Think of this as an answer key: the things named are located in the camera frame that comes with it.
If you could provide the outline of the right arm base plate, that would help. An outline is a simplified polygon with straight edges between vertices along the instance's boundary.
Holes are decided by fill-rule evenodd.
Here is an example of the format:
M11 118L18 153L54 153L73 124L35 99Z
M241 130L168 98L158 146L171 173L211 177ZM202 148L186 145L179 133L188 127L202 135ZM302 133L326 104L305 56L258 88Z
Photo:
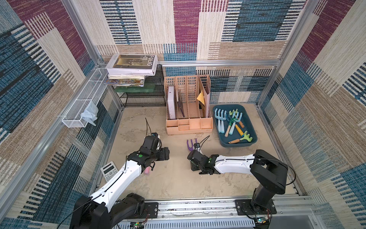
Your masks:
M252 201L250 199L236 199L234 203L237 214L239 216L277 214L277 210L272 199L265 207L261 207L255 204L252 205Z

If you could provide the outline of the green rake wooden handle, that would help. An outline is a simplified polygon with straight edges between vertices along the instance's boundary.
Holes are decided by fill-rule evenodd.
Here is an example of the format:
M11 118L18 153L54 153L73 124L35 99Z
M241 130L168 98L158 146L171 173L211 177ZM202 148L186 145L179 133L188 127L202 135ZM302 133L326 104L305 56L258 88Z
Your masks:
M232 126L232 124L233 124L234 121L235 121L234 118L231 118L230 119L229 124L228 124L228 127L227 127L226 132L225 132L225 137L228 137L229 132L230 132L230 129L231 129L231 126Z

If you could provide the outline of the teal plastic storage box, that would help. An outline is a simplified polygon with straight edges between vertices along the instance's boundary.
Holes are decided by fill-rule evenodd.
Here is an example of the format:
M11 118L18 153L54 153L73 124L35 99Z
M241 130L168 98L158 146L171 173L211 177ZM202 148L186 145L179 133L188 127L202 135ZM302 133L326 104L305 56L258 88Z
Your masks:
M222 147L248 147L257 142L254 127L243 106L216 105L212 108L212 112Z

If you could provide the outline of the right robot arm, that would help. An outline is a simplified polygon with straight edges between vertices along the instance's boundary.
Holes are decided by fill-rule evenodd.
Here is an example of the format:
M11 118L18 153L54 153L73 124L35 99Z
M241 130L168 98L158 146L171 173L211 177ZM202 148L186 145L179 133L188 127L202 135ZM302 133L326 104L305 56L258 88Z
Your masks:
M239 208L252 210L255 214L274 210L272 198L286 192L288 171L294 169L264 150L258 149L254 154L246 156L206 156L200 148L192 150L187 159L192 171L201 175L238 173L253 175L259 182L254 190L250 203L243 203Z

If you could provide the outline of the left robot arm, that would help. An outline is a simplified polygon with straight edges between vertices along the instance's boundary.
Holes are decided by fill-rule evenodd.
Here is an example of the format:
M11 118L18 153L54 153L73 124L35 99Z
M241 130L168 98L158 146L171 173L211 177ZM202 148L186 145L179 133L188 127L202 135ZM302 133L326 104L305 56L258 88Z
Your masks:
M144 198L130 193L118 198L145 171L153 171L157 161L169 159L169 149L162 146L157 133L145 137L139 150L132 152L125 165L89 197L80 197L71 214L71 229L111 229L122 220L144 215Z

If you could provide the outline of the purple rake pink handle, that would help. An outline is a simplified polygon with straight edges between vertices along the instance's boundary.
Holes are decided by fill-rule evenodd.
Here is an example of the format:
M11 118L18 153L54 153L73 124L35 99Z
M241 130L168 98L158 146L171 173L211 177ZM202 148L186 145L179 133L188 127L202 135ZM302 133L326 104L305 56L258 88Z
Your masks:
M186 141L186 144L187 144L187 148L189 151L193 151L196 149L196 147L198 146L198 142L197 142L197 139L188 139Z
M151 173L151 167L147 167L147 168L144 170L144 174L149 175L150 173Z

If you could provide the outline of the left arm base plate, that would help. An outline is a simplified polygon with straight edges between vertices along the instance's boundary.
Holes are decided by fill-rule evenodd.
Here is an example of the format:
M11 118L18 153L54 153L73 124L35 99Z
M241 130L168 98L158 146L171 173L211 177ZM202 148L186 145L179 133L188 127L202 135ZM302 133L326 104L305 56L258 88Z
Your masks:
M142 207L138 209L136 213L137 219L156 219L158 217L159 203L158 202L146 202Z

